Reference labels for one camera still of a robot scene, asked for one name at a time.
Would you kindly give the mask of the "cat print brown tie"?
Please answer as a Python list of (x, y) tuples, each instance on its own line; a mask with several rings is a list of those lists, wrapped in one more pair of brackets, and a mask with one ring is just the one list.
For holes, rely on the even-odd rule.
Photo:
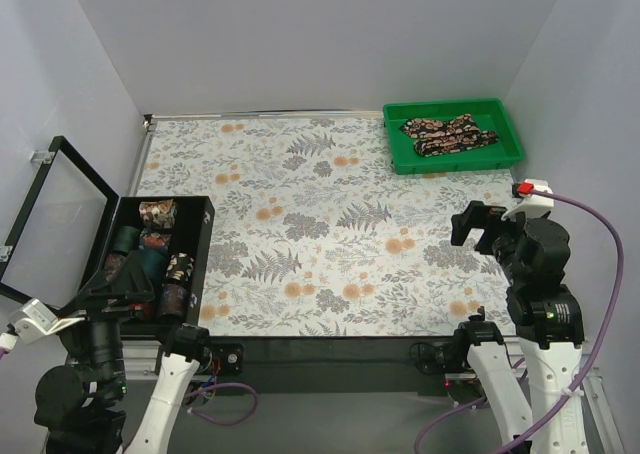
[(175, 226), (178, 204), (174, 199), (143, 201), (138, 206), (141, 221), (152, 229), (172, 229)]

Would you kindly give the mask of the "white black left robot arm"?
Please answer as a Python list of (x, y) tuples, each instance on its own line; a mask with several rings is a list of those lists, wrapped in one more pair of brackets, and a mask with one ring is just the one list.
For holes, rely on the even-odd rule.
[(160, 372), (138, 430), (123, 442), (128, 392), (122, 324), (131, 304), (154, 296), (138, 252), (113, 276), (96, 272), (74, 299), (57, 310), (54, 335), (69, 362), (49, 369), (35, 391), (34, 421), (47, 429), (47, 453), (164, 453), (194, 374), (213, 360), (205, 328), (178, 324), (161, 329)]

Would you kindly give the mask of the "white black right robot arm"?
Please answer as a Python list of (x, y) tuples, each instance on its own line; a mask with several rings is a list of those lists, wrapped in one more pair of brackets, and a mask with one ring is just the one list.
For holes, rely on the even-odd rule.
[(582, 359), (579, 304), (563, 284), (569, 234), (546, 214), (530, 218), (472, 201), (451, 218), (451, 243), (461, 246), (473, 229), (475, 249), (492, 256), (509, 286), (507, 310), (515, 325), (529, 390), (515, 378), (505, 341), (482, 310), (459, 324), (452, 357), (474, 371), (510, 453), (586, 453), (582, 393), (572, 389)]

